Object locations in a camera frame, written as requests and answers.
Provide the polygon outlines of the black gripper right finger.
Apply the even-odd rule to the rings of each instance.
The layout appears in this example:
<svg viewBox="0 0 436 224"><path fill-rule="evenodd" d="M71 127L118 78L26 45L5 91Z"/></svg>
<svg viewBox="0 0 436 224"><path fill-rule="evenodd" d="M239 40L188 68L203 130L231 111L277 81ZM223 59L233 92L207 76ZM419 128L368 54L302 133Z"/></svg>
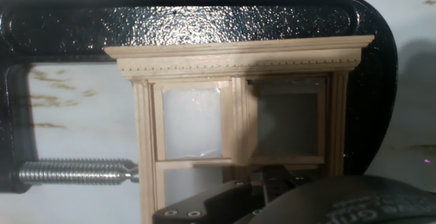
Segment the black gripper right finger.
<svg viewBox="0 0 436 224"><path fill-rule="evenodd" d="M308 176L291 172L284 166L268 165L261 167L264 201L271 203L284 193L311 182Z"/></svg>

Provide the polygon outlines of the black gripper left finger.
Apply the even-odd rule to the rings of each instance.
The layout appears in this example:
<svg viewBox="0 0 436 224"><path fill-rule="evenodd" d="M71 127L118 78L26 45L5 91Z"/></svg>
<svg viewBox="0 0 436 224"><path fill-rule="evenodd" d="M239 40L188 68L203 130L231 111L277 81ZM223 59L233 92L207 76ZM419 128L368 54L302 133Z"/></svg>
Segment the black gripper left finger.
<svg viewBox="0 0 436 224"><path fill-rule="evenodd" d="M264 207L264 196L250 182L233 180L153 214L153 224L236 223Z"/></svg>

